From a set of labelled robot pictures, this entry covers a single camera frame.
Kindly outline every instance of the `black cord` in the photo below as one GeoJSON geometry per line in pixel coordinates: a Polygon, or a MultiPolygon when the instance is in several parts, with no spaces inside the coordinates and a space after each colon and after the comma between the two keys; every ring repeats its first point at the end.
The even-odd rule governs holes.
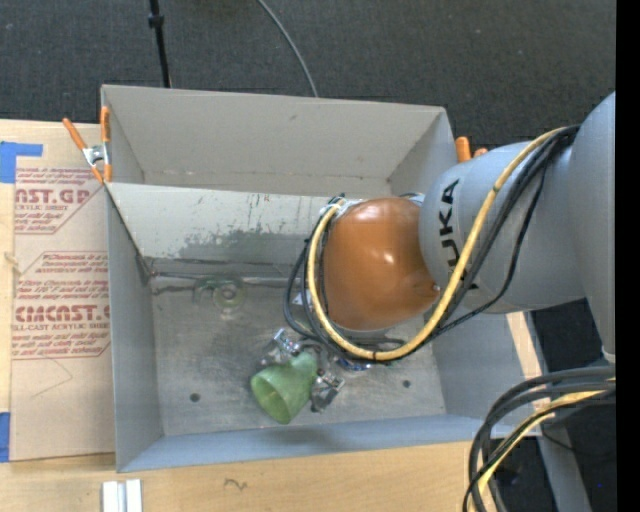
{"type": "MultiPolygon", "coordinates": [[[[466,510],[466,502],[469,493],[473,495],[474,502],[480,502],[478,510],[480,512],[484,510],[484,507],[481,504],[481,497],[479,496],[479,492],[477,489],[474,489],[474,487],[479,478],[482,476],[478,476],[477,471],[480,452],[483,453],[485,460],[483,468],[487,468],[488,466],[490,466],[490,464],[493,461],[497,460],[497,458],[500,456],[500,454],[493,454],[493,458],[489,456],[489,441],[491,437],[491,430],[493,429],[493,426],[495,426],[495,424],[497,424],[504,416],[506,416],[509,412],[515,410],[517,407],[520,407],[532,401],[540,400],[541,398],[551,398],[554,396],[562,396],[570,392],[587,390],[606,390],[609,393],[615,393],[615,383],[613,382],[579,382],[577,384],[560,384],[548,389],[537,390],[536,388],[540,386],[563,383],[565,381],[572,381],[574,379],[593,379],[596,377],[607,379],[614,375],[615,367],[575,368],[541,375],[523,381],[518,385],[510,388],[507,392],[503,393],[503,395],[492,405],[487,414],[485,422],[482,424],[472,442],[468,464],[470,484],[468,493],[464,499],[464,510],[466,510]]],[[[600,398],[597,404],[604,405],[603,399],[600,398]]],[[[492,491],[494,491],[494,494],[496,494],[495,486],[492,486],[492,491]]]]}
{"type": "MultiPolygon", "coordinates": [[[[476,310],[468,313],[467,315],[455,320],[451,324],[444,325],[444,323],[451,317],[451,315],[457,309],[457,307],[462,303],[464,296],[473,285],[475,278],[477,277],[478,273],[480,272],[480,269],[482,268],[484,260],[486,259],[489,251],[493,246],[493,243],[498,237],[500,229],[502,228],[503,224],[507,220],[507,217],[509,216],[513,207],[517,204],[517,201],[521,197],[522,193],[529,186],[529,184],[531,183],[531,180],[535,176],[537,176],[538,173],[546,172],[551,160],[553,160],[553,158],[555,158],[561,150],[563,150],[566,146],[571,144],[575,135],[578,132],[578,129],[579,129],[579,125],[574,125],[574,126],[567,127],[561,130],[560,132],[556,133],[553,137],[550,137],[545,142],[543,142],[541,146],[525,162],[521,172],[517,175],[513,186],[507,191],[507,197],[496,217],[496,221],[489,228],[487,238],[478,249],[478,252],[474,257],[473,264],[468,269],[460,288],[456,291],[453,299],[449,304],[449,307],[447,308],[447,311],[443,314],[442,318],[438,322],[438,324],[442,325],[442,327],[436,327],[436,329],[434,329],[434,331],[431,333],[431,335],[427,338],[426,341],[431,341],[437,336],[439,336],[440,334],[443,334],[444,332],[452,329],[453,327],[460,325],[461,323],[471,319],[472,317],[478,315],[479,313],[482,313],[486,309],[490,308],[493,304],[495,304],[507,291],[508,285],[510,284],[513,278],[513,272],[515,271],[516,261],[514,260],[513,257],[512,257],[511,266],[509,270],[510,277],[507,278],[505,286],[502,287],[501,291],[498,293],[498,295],[494,299],[489,301],[487,304],[477,308],[476,310]]],[[[541,189],[539,188],[538,192],[536,193],[536,196],[532,201],[532,204],[534,206],[538,200],[540,192],[541,192],[541,189]]],[[[527,226],[523,225],[525,227],[525,230],[520,231],[519,238],[524,236],[526,232],[526,227],[528,227],[528,222],[530,221],[531,214],[532,214],[532,209],[530,208],[529,212],[527,213],[527,216],[529,217],[526,223],[527,226]]],[[[513,254],[514,254],[514,257],[516,258],[520,252],[521,244],[522,244],[522,241],[520,241],[519,245],[516,246],[516,248],[514,249],[513,254]]]]}
{"type": "Polygon", "coordinates": [[[293,39],[291,39],[291,37],[289,36],[289,33],[284,28],[284,25],[280,22],[280,20],[275,15],[275,13],[269,8],[266,2],[264,2],[264,0],[256,0],[256,1],[260,4],[260,6],[264,9],[264,11],[273,20],[273,22],[276,24],[276,26],[278,27],[278,29],[280,30],[284,38],[287,40],[287,44],[293,50],[293,53],[298,59],[298,63],[300,64],[300,67],[302,68],[302,71],[304,72],[304,75],[307,78],[307,82],[309,82],[309,87],[311,87],[311,91],[313,92],[313,95],[316,98],[318,98],[319,95],[318,95],[318,90],[316,89],[316,84],[314,83],[313,78],[311,78],[311,73],[309,73],[309,70],[307,69],[307,64],[305,63],[304,59],[302,58],[302,55],[298,51],[297,46],[293,42],[293,39]]]}
{"type": "MultiPolygon", "coordinates": [[[[585,390],[597,391],[597,390],[588,389],[588,388],[585,388],[585,390]]],[[[603,388],[602,391],[606,392],[608,391],[608,389],[603,388]]],[[[615,398],[610,399],[608,397],[602,398],[602,397],[595,396],[595,397],[582,399],[579,401],[579,403],[603,406],[603,405],[610,405],[611,403],[615,403],[615,398]]],[[[557,409],[563,409],[565,407],[574,407],[575,405],[576,405],[575,403],[556,404],[555,406],[552,406],[550,409],[546,409],[531,415],[525,423],[520,425],[516,430],[514,430],[509,435],[508,438],[506,438],[503,441],[501,446],[499,446],[494,452],[490,454],[490,456],[487,459],[485,459],[483,466],[479,470],[476,469],[476,466],[477,466],[477,459],[476,459],[475,461],[476,466],[473,466],[473,467],[469,466],[470,475],[473,475],[473,476],[470,476],[469,478],[469,486],[467,488],[467,492],[465,493],[465,496],[463,499],[463,511],[466,512],[468,510],[467,501],[469,499],[469,496],[472,496],[477,512],[487,512],[482,502],[482,496],[480,495],[480,492],[477,487],[480,479],[491,469],[491,467],[493,466],[493,464],[496,463],[496,461],[498,461],[501,457],[503,457],[507,453],[507,451],[512,448],[516,440],[520,436],[522,436],[529,428],[531,428],[531,426],[535,424],[536,421],[540,420],[543,416],[546,416],[552,411],[555,411],[557,409]]]]}
{"type": "Polygon", "coordinates": [[[308,241],[305,241],[305,249],[300,252],[298,259],[294,263],[291,273],[289,274],[289,279],[287,280],[287,286],[283,296],[282,311],[284,313],[285,320],[294,331],[307,338],[313,339],[315,341],[320,341],[320,338],[316,336],[315,333],[310,331],[305,325],[300,323],[291,312],[291,294],[293,292],[293,285],[295,284],[296,278],[300,272],[300,268],[302,267],[304,259],[306,258],[307,245],[308,241]]]}
{"type": "Polygon", "coordinates": [[[155,30],[156,44],[158,45],[158,55],[160,57],[160,67],[162,68],[162,83],[166,88],[171,88],[171,77],[169,76],[169,63],[167,62],[167,52],[164,47],[164,16],[160,14],[158,0],[149,0],[151,4],[151,14],[149,14],[149,27],[155,30]]]}

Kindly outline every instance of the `black floor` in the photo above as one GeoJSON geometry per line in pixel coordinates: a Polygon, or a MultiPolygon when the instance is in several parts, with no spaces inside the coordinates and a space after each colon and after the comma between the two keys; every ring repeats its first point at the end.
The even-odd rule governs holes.
{"type": "MultiPolygon", "coordinates": [[[[580,123],[616,89],[614,0],[165,0],[172,86],[440,105],[474,147],[580,123]],[[311,78],[275,15],[303,57],[311,78]]],[[[96,122],[103,83],[163,87],[146,0],[0,1],[0,117],[96,122]]],[[[588,364],[586,303],[535,315],[550,369],[588,364]]],[[[567,424],[594,512],[617,510],[612,410],[567,424]]],[[[502,475],[511,512],[553,510],[535,441],[502,475]]]]}

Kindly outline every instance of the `bin floor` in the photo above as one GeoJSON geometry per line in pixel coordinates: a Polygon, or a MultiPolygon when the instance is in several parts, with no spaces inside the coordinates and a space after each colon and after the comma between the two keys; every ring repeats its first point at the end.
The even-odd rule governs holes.
{"type": "MultiPolygon", "coordinates": [[[[182,286],[152,283],[165,434],[280,426],[258,406],[249,380],[268,342],[278,329],[288,327],[282,313],[284,289],[248,285],[240,306],[222,308],[207,291],[194,301],[189,281],[182,286]]],[[[420,327],[419,322],[407,322],[390,334],[408,339],[420,327]]],[[[291,330],[287,334],[298,339],[291,330]]],[[[290,425],[444,413],[438,370],[428,345],[389,366],[334,369],[345,385],[331,405],[323,413],[313,413],[307,406],[290,425]]]]}

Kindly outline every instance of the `green plastic cup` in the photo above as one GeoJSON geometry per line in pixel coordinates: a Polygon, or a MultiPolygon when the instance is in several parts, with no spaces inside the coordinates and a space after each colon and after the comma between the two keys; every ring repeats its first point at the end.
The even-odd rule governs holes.
{"type": "Polygon", "coordinates": [[[318,363],[301,352],[283,365],[271,365],[251,377],[251,390],[260,407],[282,425],[289,423],[311,398],[318,363]]]}

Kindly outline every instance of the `wire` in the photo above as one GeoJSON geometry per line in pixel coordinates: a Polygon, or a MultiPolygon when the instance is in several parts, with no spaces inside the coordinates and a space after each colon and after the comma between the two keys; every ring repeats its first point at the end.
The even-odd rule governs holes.
{"type": "Polygon", "coordinates": [[[492,462],[497,461],[495,467],[504,458],[500,457],[501,450],[510,451],[512,447],[508,447],[505,443],[502,443],[495,452],[491,453],[489,450],[489,441],[491,437],[491,431],[493,427],[507,414],[515,410],[516,408],[526,404],[535,402],[545,398],[556,398],[552,403],[558,402],[559,398],[563,396],[569,396],[576,393],[604,393],[600,397],[600,401],[597,405],[605,405],[611,403],[611,399],[606,402],[602,397],[608,397],[612,393],[615,393],[615,367],[590,367],[590,368],[575,368],[570,370],[563,370],[558,372],[541,375],[532,379],[525,380],[516,386],[513,386],[508,391],[503,393],[496,402],[492,405],[491,409],[487,413],[487,417],[478,430],[476,436],[471,445],[469,454],[469,488],[468,493],[465,495],[465,505],[468,501],[469,495],[473,496],[474,501],[478,502],[478,509],[483,511],[484,507],[481,504],[481,488],[477,487],[477,483],[482,474],[487,471],[486,467],[492,462]],[[544,389],[540,389],[542,386],[551,386],[544,389]],[[477,470],[478,460],[480,452],[483,452],[485,459],[485,466],[480,471],[477,470]]]}
{"type": "Polygon", "coordinates": [[[158,56],[160,57],[160,67],[162,68],[162,83],[169,89],[171,88],[171,77],[169,75],[169,63],[167,62],[167,52],[164,47],[164,34],[162,25],[164,24],[164,16],[160,14],[160,6],[158,0],[149,0],[151,14],[149,14],[149,27],[155,30],[156,43],[158,45],[158,56]]]}
{"type": "Polygon", "coordinates": [[[269,6],[263,0],[256,0],[256,2],[258,2],[260,4],[260,6],[264,9],[264,11],[271,17],[271,19],[276,24],[276,26],[278,27],[278,29],[280,30],[280,32],[282,33],[284,38],[287,40],[287,43],[289,44],[289,46],[293,50],[293,53],[295,53],[296,58],[298,59],[298,62],[300,63],[300,67],[302,68],[302,71],[304,72],[305,76],[307,77],[307,82],[309,82],[309,86],[311,87],[311,90],[313,91],[313,95],[316,98],[318,98],[319,97],[318,90],[316,89],[316,84],[314,83],[313,78],[311,78],[311,73],[309,73],[309,70],[307,69],[307,64],[305,63],[304,59],[302,58],[302,55],[298,51],[297,46],[293,42],[293,39],[291,39],[291,37],[289,36],[289,33],[284,28],[284,25],[280,22],[280,20],[275,15],[275,13],[269,8],[269,6]]]}
{"type": "Polygon", "coordinates": [[[513,186],[509,189],[507,198],[505,199],[502,205],[502,208],[500,209],[496,217],[496,221],[489,228],[489,232],[486,240],[484,241],[482,246],[479,248],[477,254],[475,255],[473,264],[469,269],[467,269],[467,273],[462,282],[462,285],[456,292],[456,295],[454,296],[452,301],[449,303],[447,311],[443,314],[443,317],[440,320],[439,325],[444,324],[444,322],[446,322],[446,320],[456,310],[457,306],[462,303],[462,300],[465,294],[469,291],[469,289],[473,285],[473,282],[476,276],[478,275],[480,269],[482,268],[484,260],[486,259],[491,247],[493,246],[493,243],[497,238],[498,233],[502,228],[502,225],[506,221],[509,213],[517,203],[518,199],[520,198],[524,190],[529,186],[533,178],[537,176],[539,172],[542,172],[541,182],[538,186],[538,189],[534,195],[533,200],[530,203],[528,211],[525,215],[525,220],[523,222],[520,233],[514,245],[510,267],[507,272],[507,278],[505,279],[505,282],[501,290],[493,299],[483,304],[482,306],[476,308],[475,310],[467,313],[466,315],[456,319],[455,321],[449,324],[446,324],[446,325],[443,325],[442,327],[438,327],[434,329],[432,334],[429,336],[428,341],[432,341],[437,336],[447,332],[448,330],[456,327],[457,325],[460,325],[463,322],[466,322],[467,320],[470,320],[472,317],[482,313],[483,311],[486,311],[491,306],[493,306],[493,304],[495,304],[498,300],[500,300],[500,298],[502,298],[502,296],[506,293],[507,289],[509,288],[509,285],[511,284],[513,276],[515,274],[515,268],[518,261],[520,249],[524,241],[524,235],[526,234],[529,223],[531,221],[533,210],[535,209],[535,206],[538,202],[540,194],[542,193],[542,186],[544,184],[544,173],[548,168],[549,162],[557,155],[557,153],[561,151],[564,147],[566,147],[566,145],[571,143],[571,141],[575,137],[575,134],[577,133],[578,128],[579,126],[576,125],[576,126],[571,126],[559,131],[554,137],[549,138],[541,146],[540,151],[534,154],[531,157],[531,159],[525,164],[525,166],[522,169],[522,172],[518,174],[513,186]]]}
{"type": "MultiPolygon", "coordinates": [[[[607,394],[607,391],[603,390],[590,390],[565,394],[546,406],[542,407],[539,411],[536,411],[529,417],[527,417],[520,425],[505,438],[496,450],[491,454],[488,460],[484,463],[482,468],[474,474],[471,478],[467,492],[465,493],[463,501],[463,510],[468,511],[468,501],[470,497],[474,499],[474,509],[480,512],[484,512],[486,509],[482,504],[482,493],[484,492],[489,479],[504,460],[504,458],[511,452],[511,450],[526,436],[526,434],[535,428],[543,421],[551,418],[555,411],[564,407],[571,407],[577,403],[589,401],[590,403],[597,405],[608,404],[602,398],[607,394]]],[[[470,471],[475,471],[474,467],[470,466],[470,471]]]]}
{"type": "Polygon", "coordinates": [[[458,287],[459,283],[462,281],[462,277],[465,273],[465,267],[467,262],[471,257],[471,252],[476,244],[480,231],[482,230],[483,223],[489,213],[489,210],[495,201],[497,194],[500,192],[507,179],[513,174],[516,168],[527,158],[530,154],[532,154],[539,146],[541,146],[545,141],[561,132],[562,128],[547,132],[529,144],[518,153],[518,155],[505,167],[505,169],[498,176],[496,181],[493,184],[492,189],[487,194],[478,214],[475,217],[474,223],[471,227],[467,240],[462,248],[460,253],[460,257],[458,262],[453,270],[453,274],[449,279],[447,287],[443,291],[438,304],[430,316],[429,320],[426,322],[424,327],[420,330],[420,332],[412,338],[410,341],[405,343],[403,346],[386,351],[373,351],[364,349],[351,343],[349,340],[345,339],[331,324],[327,316],[322,311],[322,308],[319,307],[319,298],[318,291],[316,288],[315,282],[315,264],[316,264],[316,254],[318,250],[318,243],[323,235],[329,221],[331,218],[338,212],[340,205],[330,205],[329,208],[325,211],[325,213],[320,218],[320,222],[315,228],[314,232],[311,236],[311,242],[309,247],[309,260],[307,262],[307,284],[309,287],[309,293],[311,294],[312,303],[315,308],[314,311],[318,317],[318,321],[322,325],[322,328],[328,333],[330,338],[338,344],[341,348],[346,350],[348,353],[351,353],[357,357],[362,359],[372,360],[372,361],[391,361],[395,359],[399,359],[404,357],[414,350],[416,350],[424,341],[428,338],[434,328],[439,324],[442,317],[444,316],[449,303],[451,302],[454,292],[458,287]]]}
{"type": "Polygon", "coordinates": [[[305,244],[305,250],[300,252],[300,255],[298,256],[298,259],[294,263],[293,269],[292,269],[291,273],[289,274],[289,279],[287,281],[287,287],[285,289],[285,293],[284,293],[284,296],[283,296],[282,310],[284,312],[285,320],[287,321],[289,326],[291,326],[291,328],[294,331],[296,331],[298,334],[300,334],[302,336],[305,336],[307,338],[311,338],[311,339],[319,341],[320,338],[315,333],[313,333],[306,325],[303,325],[301,322],[299,322],[293,316],[293,313],[291,312],[291,306],[290,306],[290,304],[291,304],[291,293],[293,291],[293,285],[295,283],[296,276],[300,272],[300,268],[302,267],[302,264],[304,263],[306,255],[307,255],[307,252],[306,252],[306,244],[305,244]]]}

